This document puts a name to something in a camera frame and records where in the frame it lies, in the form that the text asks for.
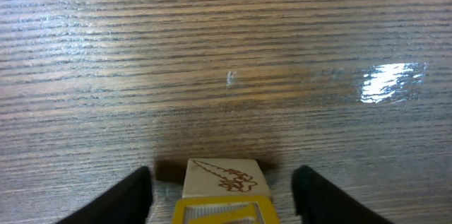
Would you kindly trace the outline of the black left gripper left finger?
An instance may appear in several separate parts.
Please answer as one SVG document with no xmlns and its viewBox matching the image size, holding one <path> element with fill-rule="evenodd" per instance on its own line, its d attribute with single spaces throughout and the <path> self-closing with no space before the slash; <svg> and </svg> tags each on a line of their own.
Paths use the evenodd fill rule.
<svg viewBox="0 0 452 224">
<path fill-rule="evenodd" d="M 142 166 L 58 224 L 145 224 L 152 203 L 151 172 Z"/>
</svg>

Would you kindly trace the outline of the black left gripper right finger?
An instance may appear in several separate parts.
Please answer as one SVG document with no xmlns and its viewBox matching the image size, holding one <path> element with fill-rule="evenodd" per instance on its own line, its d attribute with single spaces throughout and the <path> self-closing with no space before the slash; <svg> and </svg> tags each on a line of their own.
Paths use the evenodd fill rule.
<svg viewBox="0 0 452 224">
<path fill-rule="evenodd" d="M 391 224 L 307 165 L 292 173 L 291 189 L 303 224 Z"/>
</svg>

